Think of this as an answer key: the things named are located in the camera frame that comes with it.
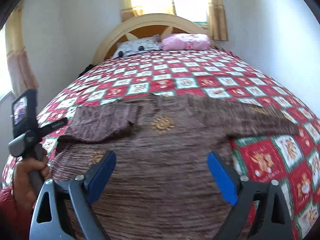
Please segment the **person's left hand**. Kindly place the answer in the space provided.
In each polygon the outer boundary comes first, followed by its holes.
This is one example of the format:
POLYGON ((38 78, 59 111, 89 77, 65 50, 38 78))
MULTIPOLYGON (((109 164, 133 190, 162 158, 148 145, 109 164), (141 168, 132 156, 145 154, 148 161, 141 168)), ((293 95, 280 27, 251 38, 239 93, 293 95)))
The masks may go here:
POLYGON ((39 171, 44 180, 52 177, 48 164, 47 151, 42 150, 42 160, 25 158, 15 166, 13 178, 13 197, 19 209, 31 212, 37 200, 37 195, 30 183, 29 172, 39 171))

